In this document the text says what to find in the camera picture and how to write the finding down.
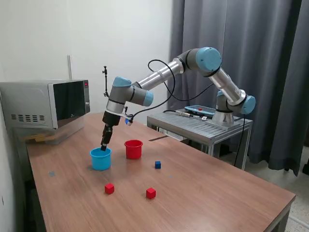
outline light blue joint cover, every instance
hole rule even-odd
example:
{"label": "light blue joint cover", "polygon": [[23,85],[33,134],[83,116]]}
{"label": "light blue joint cover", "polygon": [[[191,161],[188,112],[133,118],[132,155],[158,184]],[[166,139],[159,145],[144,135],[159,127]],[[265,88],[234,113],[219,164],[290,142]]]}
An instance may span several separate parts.
{"label": "light blue joint cover", "polygon": [[223,95],[223,92],[221,90],[219,90],[218,93],[217,93],[217,97],[219,97],[221,95]]}
{"label": "light blue joint cover", "polygon": [[255,97],[247,96],[244,104],[242,105],[240,113],[243,115],[247,115],[253,111],[255,108]]}
{"label": "light blue joint cover", "polygon": [[213,47],[203,47],[197,52],[196,62],[201,70],[213,72],[221,66],[222,59],[217,49]]}
{"label": "light blue joint cover", "polygon": [[112,84],[113,87],[129,87],[131,86],[131,81],[128,79],[125,79],[123,77],[117,76],[114,79],[114,82]]}
{"label": "light blue joint cover", "polygon": [[154,100],[154,94],[150,91],[147,91],[143,102],[143,106],[150,106],[151,103],[153,103],[153,100]]}

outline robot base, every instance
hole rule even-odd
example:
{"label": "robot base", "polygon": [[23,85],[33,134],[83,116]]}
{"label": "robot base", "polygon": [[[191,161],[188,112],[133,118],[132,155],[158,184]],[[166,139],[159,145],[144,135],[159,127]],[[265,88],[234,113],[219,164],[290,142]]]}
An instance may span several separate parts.
{"label": "robot base", "polygon": [[207,124],[226,131],[232,130],[242,124],[243,122],[234,121],[233,113],[224,113],[216,111],[212,120],[206,121]]}

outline silver arm segment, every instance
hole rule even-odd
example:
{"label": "silver arm segment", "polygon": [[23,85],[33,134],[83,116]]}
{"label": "silver arm segment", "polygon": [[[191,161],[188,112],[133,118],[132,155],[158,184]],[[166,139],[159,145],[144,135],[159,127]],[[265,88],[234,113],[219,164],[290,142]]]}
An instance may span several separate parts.
{"label": "silver arm segment", "polygon": [[[229,75],[221,68],[220,53],[214,48],[206,47],[186,51],[177,58],[174,58],[168,66],[172,69],[174,75],[183,73],[189,69],[198,71],[203,76],[209,77],[217,88],[226,96],[230,105],[238,105],[246,98],[246,92],[239,89]],[[137,83],[141,88],[150,90],[165,82],[170,77],[172,77],[172,73],[169,68],[165,66]]]}

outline metal rod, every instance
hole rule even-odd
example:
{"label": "metal rod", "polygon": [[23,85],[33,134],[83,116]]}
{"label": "metal rod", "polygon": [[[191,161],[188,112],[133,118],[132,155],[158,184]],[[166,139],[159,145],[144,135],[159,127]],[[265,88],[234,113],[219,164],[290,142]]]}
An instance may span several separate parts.
{"label": "metal rod", "polygon": [[72,80],[71,56],[68,55],[69,79]]}

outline black cable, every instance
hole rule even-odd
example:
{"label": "black cable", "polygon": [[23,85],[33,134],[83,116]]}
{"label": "black cable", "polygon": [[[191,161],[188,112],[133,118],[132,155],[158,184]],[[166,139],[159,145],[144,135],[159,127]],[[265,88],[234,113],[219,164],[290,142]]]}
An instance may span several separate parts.
{"label": "black cable", "polygon": [[175,110],[165,110],[163,112],[166,113],[166,112],[176,112],[176,111]]}
{"label": "black cable", "polygon": [[163,101],[162,103],[160,103],[159,105],[156,105],[156,106],[154,106],[154,107],[150,107],[150,108],[147,108],[147,109],[140,110],[140,111],[136,112],[136,113],[131,117],[131,119],[130,119],[130,122],[131,122],[131,123],[133,122],[133,119],[134,119],[134,117],[135,117],[137,114],[139,114],[139,113],[141,113],[141,112],[148,111],[148,110],[155,109],[155,108],[157,108],[157,107],[163,105],[164,103],[166,103],[166,102],[172,97],[172,94],[174,93],[175,85],[176,85],[176,78],[175,78],[175,75],[174,75],[173,70],[169,67],[169,65],[168,65],[167,63],[165,63],[164,61],[161,61],[160,59],[152,59],[152,60],[150,60],[150,61],[148,62],[148,67],[149,67],[149,65],[150,65],[152,62],[154,62],[154,61],[158,61],[158,62],[163,63],[166,67],[168,67],[168,69],[169,69],[170,72],[172,73],[173,80],[174,80],[173,90],[172,90],[172,92],[171,92],[171,95],[170,95],[165,101]]}
{"label": "black cable", "polygon": [[127,112],[127,106],[125,107],[125,115],[127,116],[127,117],[132,117],[133,116],[133,114],[126,114],[126,112]]}
{"label": "black cable", "polygon": [[245,115],[243,115],[243,124],[242,124],[242,132],[241,132],[241,137],[240,137],[240,142],[239,142],[239,145],[238,145],[238,149],[237,149],[237,153],[236,153],[236,158],[235,158],[235,162],[234,162],[234,167],[236,165],[236,160],[237,160],[237,156],[238,156],[238,153],[239,153],[239,149],[240,149],[240,145],[241,145],[241,141],[242,141],[242,136],[243,136],[243,131],[245,130]]}
{"label": "black cable", "polygon": [[190,101],[190,100],[193,100],[193,99],[197,98],[197,97],[200,96],[203,92],[205,92],[210,86],[213,85],[213,83],[210,84],[209,86],[206,87],[206,89],[204,89],[202,92],[200,92],[199,94],[197,94],[195,97],[192,97],[192,98],[189,98],[189,99],[179,99],[179,98],[176,98],[176,97],[170,92],[169,87],[167,86],[167,84],[165,84],[165,82],[163,82],[163,83],[164,83],[165,87],[168,89],[168,92],[172,95],[172,97],[175,98],[175,99],[177,99],[177,100],[179,100],[179,101],[181,101],[181,102],[184,102],[184,101],[187,102],[187,101]]}

